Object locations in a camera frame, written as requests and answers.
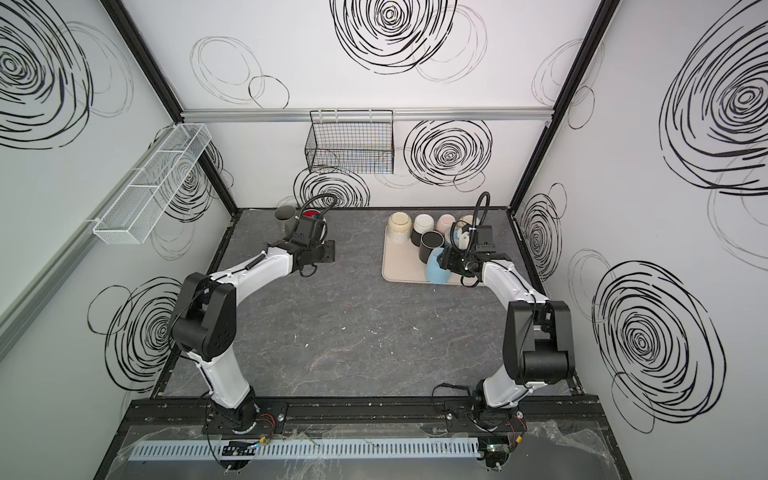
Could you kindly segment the grey mug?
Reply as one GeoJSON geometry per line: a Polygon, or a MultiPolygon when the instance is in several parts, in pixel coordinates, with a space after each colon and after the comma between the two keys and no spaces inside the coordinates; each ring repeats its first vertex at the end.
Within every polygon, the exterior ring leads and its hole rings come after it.
{"type": "Polygon", "coordinates": [[[294,232],[298,221],[298,208],[295,205],[285,204],[277,207],[274,217],[278,222],[279,231],[283,238],[288,238],[294,232]]]}

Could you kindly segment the light blue mug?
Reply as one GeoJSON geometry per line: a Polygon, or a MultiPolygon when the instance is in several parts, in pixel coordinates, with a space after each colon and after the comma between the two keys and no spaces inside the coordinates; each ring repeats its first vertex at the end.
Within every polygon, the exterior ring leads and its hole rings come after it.
{"type": "Polygon", "coordinates": [[[428,257],[425,276],[426,280],[431,284],[447,284],[451,278],[452,273],[440,265],[440,257],[443,253],[444,248],[438,247],[433,249],[428,257]]]}

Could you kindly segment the beige plastic tray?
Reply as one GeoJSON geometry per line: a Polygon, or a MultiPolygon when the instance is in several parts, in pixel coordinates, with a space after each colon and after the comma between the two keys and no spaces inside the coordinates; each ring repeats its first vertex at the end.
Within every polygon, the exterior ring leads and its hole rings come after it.
{"type": "MultiPolygon", "coordinates": [[[[419,248],[411,242],[405,244],[393,244],[384,236],[384,247],[382,256],[382,277],[395,283],[410,284],[431,284],[426,280],[426,264],[423,264],[418,257],[419,248]]],[[[447,284],[442,285],[461,285],[462,277],[452,273],[447,284]]]]}

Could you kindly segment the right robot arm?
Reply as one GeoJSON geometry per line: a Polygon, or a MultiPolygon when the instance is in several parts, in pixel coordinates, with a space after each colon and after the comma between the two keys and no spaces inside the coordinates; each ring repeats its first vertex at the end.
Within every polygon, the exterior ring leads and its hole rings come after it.
{"type": "Polygon", "coordinates": [[[502,364],[477,387],[488,408],[515,408],[534,391],[573,376],[570,308],[536,290],[496,251],[491,226],[454,223],[438,265],[487,287],[505,308],[502,364]]]}

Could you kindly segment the blue butterfly mug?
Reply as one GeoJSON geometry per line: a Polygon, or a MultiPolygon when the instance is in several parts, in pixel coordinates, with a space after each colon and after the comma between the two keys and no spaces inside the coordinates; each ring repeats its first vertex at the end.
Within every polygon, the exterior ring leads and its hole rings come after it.
{"type": "Polygon", "coordinates": [[[451,242],[458,250],[467,250],[470,243],[470,227],[465,223],[455,223],[451,233],[451,242]]]}

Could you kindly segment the white red mug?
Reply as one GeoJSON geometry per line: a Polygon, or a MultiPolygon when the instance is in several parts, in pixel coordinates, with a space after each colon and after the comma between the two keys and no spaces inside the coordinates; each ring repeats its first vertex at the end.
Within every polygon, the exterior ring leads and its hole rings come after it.
{"type": "Polygon", "coordinates": [[[315,224],[319,223],[322,224],[325,222],[325,218],[323,216],[323,212],[316,209],[307,209],[303,210],[299,216],[299,223],[300,224],[315,224]]]}

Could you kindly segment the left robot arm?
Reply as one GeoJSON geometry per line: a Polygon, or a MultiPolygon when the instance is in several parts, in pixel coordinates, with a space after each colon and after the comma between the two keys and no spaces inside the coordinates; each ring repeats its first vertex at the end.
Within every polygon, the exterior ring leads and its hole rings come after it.
{"type": "Polygon", "coordinates": [[[326,234],[322,212],[300,213],[283,239],[255,257],[213,274],[193,273],[182,283],[168,322],[171,340],[196,365],[214,408],[236,433],[249,432],[261,420],[233,349],[238,305],[275,280],[334,262],[335,242],[326,234]]]}

